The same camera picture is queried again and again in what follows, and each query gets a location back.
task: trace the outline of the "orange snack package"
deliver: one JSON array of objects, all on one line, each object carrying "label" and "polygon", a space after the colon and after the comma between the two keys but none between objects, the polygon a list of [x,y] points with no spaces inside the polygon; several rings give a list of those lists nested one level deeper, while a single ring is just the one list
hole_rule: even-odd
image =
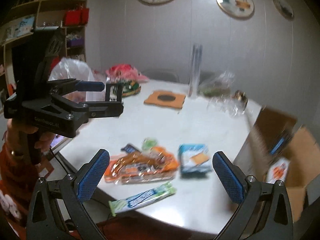
[{"label": "orange snack package", "polygon": [[138,151],[110,157],[104,173],[106,182],[142,183],[173,179],[179,163],[163,147],[153,147],[145,154]]}]

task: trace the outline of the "blue textured pad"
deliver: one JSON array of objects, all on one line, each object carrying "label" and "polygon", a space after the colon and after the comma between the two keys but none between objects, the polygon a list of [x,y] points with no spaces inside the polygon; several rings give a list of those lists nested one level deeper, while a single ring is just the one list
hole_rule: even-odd
[{"label": "blue textured pad", "polygon": [[231,201],[241,204],[244,200],[243,186],[218,153],[214,154],[212,165]]},{"label": "blue textured pad", "polygon": [[104,151],[79,183],[78,199],[81,203],[91,198],[104,172],[109,166],[109,162],[109,153]]}]

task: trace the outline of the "purple box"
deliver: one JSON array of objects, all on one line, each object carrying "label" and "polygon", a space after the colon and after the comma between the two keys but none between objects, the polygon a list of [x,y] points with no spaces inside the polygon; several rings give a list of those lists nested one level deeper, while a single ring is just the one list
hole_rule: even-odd
[{"label": "purple box", "polygon": [[83,46],[83,45],[84,45],[84,38],[67,41],[68,48],[76,47],[76,46]]}]

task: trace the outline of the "blue gripper pad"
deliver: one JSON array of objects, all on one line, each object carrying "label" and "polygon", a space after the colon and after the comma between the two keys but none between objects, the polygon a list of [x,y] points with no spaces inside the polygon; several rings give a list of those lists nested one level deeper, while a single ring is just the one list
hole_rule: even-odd
[{"label": "blue gripper pad", "polygon": [[232,202],[241,204],[246,190],[245,175],[234,166],[223,152],[216,152],[212,158],[212,166]]},{"label": "blue gripper pad", "polygon": [[109,166],[110,156],[106,150],[100,149],[94,156],[89,165],[88,171],[83,175],[83,178],[78,182],[78,199],[81,203],[88,201],[100,182],[104,172]]}]

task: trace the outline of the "white table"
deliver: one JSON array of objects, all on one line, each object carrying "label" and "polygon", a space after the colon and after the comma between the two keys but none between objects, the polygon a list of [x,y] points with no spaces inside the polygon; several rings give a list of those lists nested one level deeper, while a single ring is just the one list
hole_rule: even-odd
[{"label": "white table", "polygon": [[[249,101],[248,115],[230,117],[228,113],[207,108],[204,98],[186,98],[182,110],[144,105],[154,90],[187,93],[188,86],[170,82],[150,81],[142,84],[139,95],[124,98],[124,112],[119,118],[93,119],[60,153],[77,170],[91,160],[102,148],[110,155],[118,155],[127,143],[141,147],[146,137],[157,138],[159,144],[177,156],[182,143],[204,143],[211,157],[223,151],[233,161],[248,133],[249,122],[254,123],[260,106]],[[163,182],[115,185],[102,178],[98,188],[115,199],[138,194]],[[192,231],[217,234],[230,219],[233,210],[230,200],[216,173],[208,179],[180,179],[180,172],[172,181],[177,193],[157,203],[138,209],[148,217]]]}]

